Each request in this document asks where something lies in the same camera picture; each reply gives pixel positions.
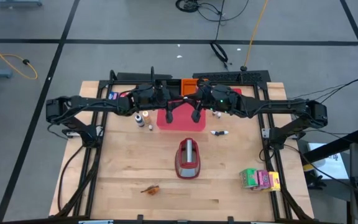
wooden tabletop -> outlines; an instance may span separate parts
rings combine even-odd
[[[95,97],[97,87],[98,82],[83,82],[80,95]],[[254,96],[252,87],[231,87],[240,88],[243,95]],[[114,85],[113,91],[132,88],[133,85]],[[268,83],[268,92],[272,100],[286,98],[282,83]],[[92,219],[135,220],[138,214],[143,214],[145,220],[224,221],[228,216],[233,216],[236,221],[274,220],[269,193],[242,189],[239,179],[239,172],[246,168],[265,168],[258,157],[262,141],[257,116],[241,119],[223,114],[217,119],[207,111],[205,129],[188,132],[159,130],[157,112],[149,113],[153,131],[138,127],[133,116],[109,113]],[[85,124],[90,124],[91,117],[92,112],[77,115]],[[273,118],[278,127],[291,121],[289,114],[275,114]],[[212,130],[226,130],[229,134],[214,136],[210,133]],[[200,175],[193,180],[179,179],[174,164],[180,141],[188,137],[198,143],[201,158]],[[294,140],[287,140],[286,144],[296,147]],[[62,167],[80,146],[80,138],[68,140]],[[84,152],[83,149],[71,161],[65,172],[63,205],[78,187]],[[284,148],[281,157],[288,191],[305,213],[313,217],[299,154]],[[140,192],[151,185],[159,185],[160,191],[153,196]],[[81,213],[84,213],[87,195],[88,190],[85,190]],[[281,194],[277,195],[280,216],[285,217]],[[50,214],[57,212],[56,189]]]

gray floor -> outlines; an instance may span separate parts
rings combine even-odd
[[[218,0],[206,2],[220,6]],[[358,0],[347,2],[358,25]],[[73,0],[49,0],[44,1],[41,8],[4,8],[0,12],[0,38],[59,39],[72,3]],[[174,3],[175,0],[81,0],[68,38],[214,38],[216,23],[204,20],[197,13],[180,12]],[[226,1],[227,17],[239,12],[244,4],[245,1],[240,0]],[[219,38],[250,39],[262,5],[263,1],[250,0],[240,17],[221,27]],[[208,11],[205,14],[214,16]],[[357,40],[339,0],[270,1],[255,39]],[[238,70],[244,63],[248,46],[223,47],[232,62],[229,69]],[[56,48],[55,44],[0,44],[1,52],[28,58],[40,76],[34,81],[15,73],[12,79],[0,79],[0,201]],[[11,61],[26,74],[33,75],[20,61]],[[171,74],[175,78],[188,78],[196,72],[224,71],[208,45],[66,44],[47,98],[78,94],[83,80],[106,79],[110,69],[148,72],[152,65],[157,73]],[[2,61],[0,68],[6,68]],[[358,47],[255,45],[249,69],[269,70],[274,82],[284,82],[288,96],[296,96],[356,79]],[[351,132],[358,129],[358,83],[341,90],[325,105],[329,111],[329,124],[325,130]],[[46,132],[46,127],[43,110],[5,221],[48,215],[65,142]],[[305,139],[329,142],[334,137],[309,133]],[[345,222],[344,202],[319,192],[311,192],[311,200],[316,218]],[[325,208],[334,208],[335,212]]]

yellow package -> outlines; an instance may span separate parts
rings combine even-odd
[[[263,189],[262,191],[274,191],[280,190],[280,178],[278,178],[278,172],[269,172],[268,179],[270,183],[270,187],[267,189]]]

yellow cable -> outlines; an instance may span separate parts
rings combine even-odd
[[[264,7],[262,8],[262,11],[260,12],[259,14],[259,19],[258,19],[258,22],[256,23],[255,27],[254,27],[254,31],[252,32],[252,36],[251,36],[251,40],[249,42],[249,46],[248,46],[248,52],[247,52],[247,57],[246,57],[246,62],[244,63],[244,66],[247,66],[247,62],[248,62],[248,59],[249,59],[249,54],[251,52],[251,47],[252,47],[252,41],[254,41],[254,36],[256,34],[256,31],[258,30],[258,26],[259,26],[259,23],[260,23],[260,20],[262,19],[262,16],[265,12],[265,8],[266,8],[266,5],[267,5],[267,2],[269,0],[265,0],[265,4],[264,4]]]
[[[9,63],[4,56],[7,56],[7,57],[15,57],[15,58],[18,58],[18,59],[21,59],[22,61],[24,60],[24,58],[20,57],[20,56],[17,56],[17,55],[13,55],[13,54],[1,54],[0,53],[0,58],[2,60],[4,60],[13,70],[15,70],[18,74],[22,75],[23,77],[25,78],[28,78],[30,80],[36,80],[38,78],[38,73],[36,71],[36,69],[30,64],[28,63],[27,65],[33,70],[33,72],[35,73],[35,77],[28,77],[27,75],[24,75],[21,71],[19,71],[15,66],[13,66],[11,63]]]

green box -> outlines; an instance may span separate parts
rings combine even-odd
[[[243,188],[257,187],[257,169],[248,168],[240,172],[240,179]]]

